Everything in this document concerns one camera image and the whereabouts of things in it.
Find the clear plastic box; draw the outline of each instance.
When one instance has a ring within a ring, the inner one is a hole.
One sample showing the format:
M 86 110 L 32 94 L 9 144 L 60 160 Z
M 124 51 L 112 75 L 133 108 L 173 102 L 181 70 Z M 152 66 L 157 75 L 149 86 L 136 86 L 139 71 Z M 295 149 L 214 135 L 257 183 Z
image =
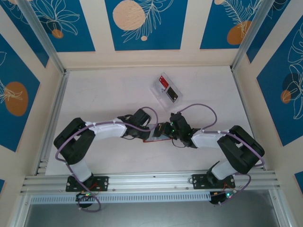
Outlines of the clear plastic box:
M 183 97 L 165 73 L 162 73 L 161 76 L 154 81 L 151 92 L 167 112 L 175 109 Z

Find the white floor panel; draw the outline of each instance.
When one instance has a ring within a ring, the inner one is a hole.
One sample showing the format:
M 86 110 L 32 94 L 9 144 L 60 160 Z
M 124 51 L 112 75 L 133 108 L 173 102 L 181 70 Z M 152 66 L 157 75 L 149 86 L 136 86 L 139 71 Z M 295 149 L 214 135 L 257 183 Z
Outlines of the white floor panel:
M 250 134 L 250 127 L 232 73 L 228 66 L 216 67 L 142 67 L 72 71 L 68 80 L 55 136 L 69 122 L 81 117 L 84 121 L 103 122 L 126 114 L 134 114 L 143 106 L 154 108 L 159 121 L 169 121 L 150 91 L 152 82 L 162 72 L 183 94 L 176 110 L 193 104 L 211 106 L 218 122 L 210 130 L 227 130 L 240 125 Z M 202 128 L 214 121 L 210 110 L 195 106 L 182 113 L 187 122 Z M 69 174 L 65 165 L 54 159 L 53 146 L 46 175 Z M 224 154 L 215 148 L 176 148 L 170 140 L 143 143 L 139 139 L 109 138 L 95 141 L 85 159 L 93 173 L 134 173 L 190 171 L 210 168 Z

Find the white line drawing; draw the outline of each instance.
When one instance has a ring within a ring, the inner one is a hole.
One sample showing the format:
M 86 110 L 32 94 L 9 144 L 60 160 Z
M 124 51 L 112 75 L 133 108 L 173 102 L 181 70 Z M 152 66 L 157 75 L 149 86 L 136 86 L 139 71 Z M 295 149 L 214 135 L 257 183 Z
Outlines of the white line drawing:
M 250 0 L 247 7 L 243 6 L 242 0 L 214 0 L 216 5 L 223 5 L 227 16 L 233 20 L 236 26 L 241 28 L 243 38 L 248 30 L 248 23 L 256 14 L 263 0 Z
M 10 11 L 16 18 L 28 24 L 18 6 L 11 2 L 12 0 L 2 1 L 9 3 L 8 8 L 13 10 Z M 63 31 L 74 35 L 78 34 L 78 30 L 73 23 L 79 20 L 80 14 L 66 10 L 65 0 L 31 0 L 29 3 L 47 33 L 52 34 L 56 38 L 63 38 Z M 20 12 L 20 15 L 13 13 L 16 9 L 17 12 Z
M 292 46 L 288 53 L 289 70 L 292 75 L 292 81 L 283 91 L 282 102 L 289 103 L 293 101 L 294 120 L 303 117 L 303 23 L 293 38 Z
M 161 25 L 160 13 L 167 10 L 174 0 L 124 0 L 113 11 L 116 25 L 124 30 L 123 43 L 135 38 L 146 41 L 157 24 Z
M 0 66 L 4 63 L 6 54 L 5 52 L 0 52 Z M 17 93 L 7 89 L 0 80 L 0 104 L 3 103 L 5 99 L 9 100 L 10 98 L 22 100 L 22 97 L 20 97 L 21 94 L 22 92 Z
M 13 0 L 1 0 L 3 2 L 3 4 L 10 10 L 11 14 L 21 20 L 24 24 L 28 25 L 27 20 L 24 18 L 23 13 L 21 12 L 21 10 L 19 9 L 18 5 L 16 4 L 16 2 Z
M 272 19 L 274 11 L 281 11 L 286 6 L 286 3 L 288 0 L 275 0 L 272 7 L 270 8 L 269 12 L 267 13 L 267 16 Z

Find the black servo bracket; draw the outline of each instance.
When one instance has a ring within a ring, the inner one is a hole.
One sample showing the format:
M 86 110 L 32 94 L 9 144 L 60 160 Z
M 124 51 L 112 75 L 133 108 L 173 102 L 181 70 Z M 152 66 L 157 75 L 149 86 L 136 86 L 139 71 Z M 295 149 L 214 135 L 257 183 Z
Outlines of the black servo bracket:
M 235 180 L 232 175 L 223 180 L 217 181 L 216 185 L 212 185 L 207 179 L 207 174 L 193 174 L 190 183 L 193 184 L 194 189 L 223 189 L 225 184 L 231 188 L 236 187 Z
M 93 176 L 89 184 L 84 185 L 88 187 L 92 192 L 107 192 L 108 188 L 108 176 Z M 81 192 L 86 191 L 73 176 L 67 178 L 66 192 Z

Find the orange circle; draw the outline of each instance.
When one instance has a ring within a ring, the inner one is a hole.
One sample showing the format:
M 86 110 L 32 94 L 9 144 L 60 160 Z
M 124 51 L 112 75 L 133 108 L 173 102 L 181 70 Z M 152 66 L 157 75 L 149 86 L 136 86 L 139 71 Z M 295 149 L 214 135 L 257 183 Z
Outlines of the orange circle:
M 241 24 L 234 26 L 227 35 L 227 42 L 230 45 L 239 45 L 242 43 L 243 38 L 250 27 L 251 21 L 244 21 Z
M 224 2 L 224 0 L 214 0 L 214 3 L 216 5 L 221 5 Z
M 113 11 L 115 24 L 124 31 L 132 31 L 140 28 L 145 22 L 145 12 L 142 7 L 133 0 L 120 2 Z
M 52 35 L 53 35 L 55 38 L 57 38 L 57 39 L 63 38 L 63 32 L 60 31 L 60 30 L 58 30 L 58 29 L 54 29 L 54 30 L 52 31 Z
M 28 94 L 25 86 L 19 82 L 10 82 L 4 89 L 5 106 L 7 110 L 17 117 L 22 116 L 27 110 Z
M 290 94 L 290 91 L 285 90 L 282 92 L 281 100 L 283 103 L 285 103 L 285 104 L 289 103 L 291 98 L 292 98 L 292 95 Z

